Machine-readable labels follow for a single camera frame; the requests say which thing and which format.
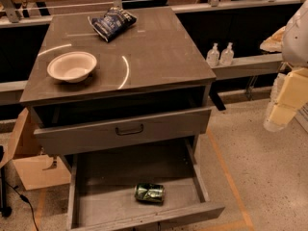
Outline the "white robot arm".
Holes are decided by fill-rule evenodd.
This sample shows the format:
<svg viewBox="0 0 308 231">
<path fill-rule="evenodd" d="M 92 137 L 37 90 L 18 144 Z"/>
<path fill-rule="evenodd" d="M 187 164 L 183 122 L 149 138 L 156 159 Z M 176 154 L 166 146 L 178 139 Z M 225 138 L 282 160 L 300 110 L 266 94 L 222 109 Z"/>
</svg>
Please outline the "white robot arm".
<svg viewBox="0 0 308 231">
<path fill-rule="evenodd" d="M 276 132 L 284 129 L 308 103 L 308 1 L 260 48 L 281 52 L 283 63 L 292 68 L 287 75 L 277 75 L 270 93 L 264 127 Z"/>
</svg>

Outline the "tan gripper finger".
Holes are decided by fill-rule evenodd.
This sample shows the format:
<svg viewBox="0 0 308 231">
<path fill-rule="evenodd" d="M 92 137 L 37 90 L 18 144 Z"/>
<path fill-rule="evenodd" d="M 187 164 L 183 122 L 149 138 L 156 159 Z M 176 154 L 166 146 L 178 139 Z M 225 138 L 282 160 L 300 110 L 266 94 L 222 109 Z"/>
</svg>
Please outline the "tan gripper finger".
<svg viewBox="0 0 308 231">
<path fill-rule="evenodd" d="M 282 38 L 286 27 L 283 26 L 260 44 L 260 49 L 267 52 L 281 52 Z"/>
<path fill-rule="evenodd" d="M 308 102 L 308 68 L 279 73 L 270 94 L 268 123 L 286 126 Z"/>
</svg>

